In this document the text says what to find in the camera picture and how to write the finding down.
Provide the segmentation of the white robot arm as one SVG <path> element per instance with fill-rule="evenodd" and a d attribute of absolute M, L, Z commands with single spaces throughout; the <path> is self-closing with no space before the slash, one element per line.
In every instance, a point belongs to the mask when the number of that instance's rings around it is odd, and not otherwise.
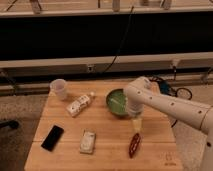
<path fill-rule="evenodd" d="M 147 77 L 139 77 L 128 83 L 123 92 L 126 97 L 125 110 L 131 117 L 140 115 L 143 106 L 148 105 L 203 132 L 207 138 L 200 171 L 213 171 L 213 106 L 155 93 Z"/>

